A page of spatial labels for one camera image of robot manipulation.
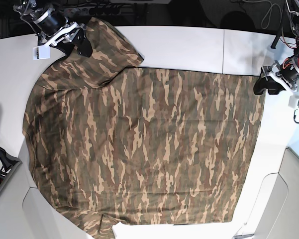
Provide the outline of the camouflage T-shirt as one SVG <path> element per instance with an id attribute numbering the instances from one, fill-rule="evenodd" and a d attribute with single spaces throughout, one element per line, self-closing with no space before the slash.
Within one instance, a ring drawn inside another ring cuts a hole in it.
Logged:
<path id="1" fill-rule="evenodd" d="M 142 68 L 97 18 L 86 35 L 92 55 L 50 65 L 25 108 L 29 170 L 45 200 L 96 239 L 114 238 L 117 223 L 230 222 L 264 109 L 256 78 Z"/>

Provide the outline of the black power strip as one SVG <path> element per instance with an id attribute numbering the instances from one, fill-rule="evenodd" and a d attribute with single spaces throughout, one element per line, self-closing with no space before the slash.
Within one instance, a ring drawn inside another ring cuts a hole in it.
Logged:
<path id="1" fill-rule="evenodd" d="M 66 7 L 62 13 L 68 17 L 74 16 L 96 16 L 96 15 L 118 15 L 121 7 L 117 5 L 98 5 L 98 6 L 81 6 Z"/>

